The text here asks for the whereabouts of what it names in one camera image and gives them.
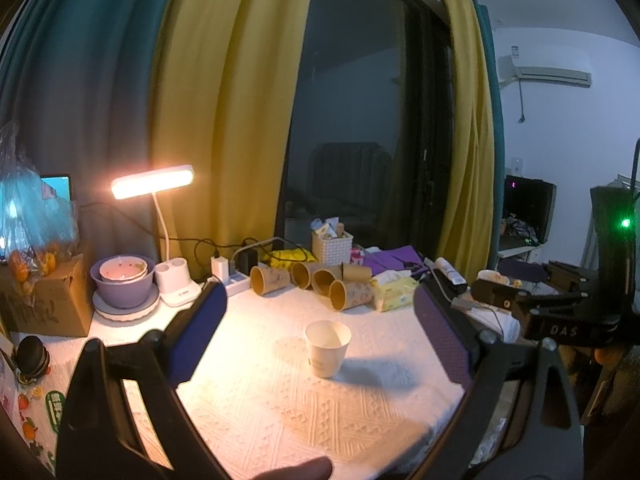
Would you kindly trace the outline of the left hand thumb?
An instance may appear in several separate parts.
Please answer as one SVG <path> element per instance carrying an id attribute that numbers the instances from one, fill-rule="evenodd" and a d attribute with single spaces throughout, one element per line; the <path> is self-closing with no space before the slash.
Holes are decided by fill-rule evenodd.
<path id="1" fill-rule="evenodd" d="M 254 480 L 328 480 L 333 472 L 329 457 L 321 456 L 296 466 L 265 471 Z"/>

